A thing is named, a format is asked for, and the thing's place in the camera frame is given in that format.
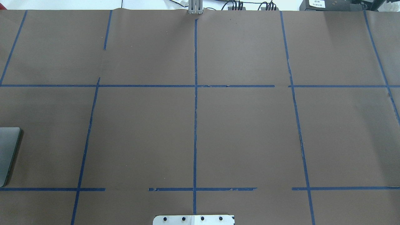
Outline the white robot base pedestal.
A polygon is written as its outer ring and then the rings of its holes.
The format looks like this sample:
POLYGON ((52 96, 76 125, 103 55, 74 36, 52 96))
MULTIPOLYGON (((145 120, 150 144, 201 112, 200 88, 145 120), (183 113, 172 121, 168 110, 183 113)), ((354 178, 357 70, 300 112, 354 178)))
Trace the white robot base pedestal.
POLYGON ((153 225, 234 225, 233 215, 159 215, 153 225))

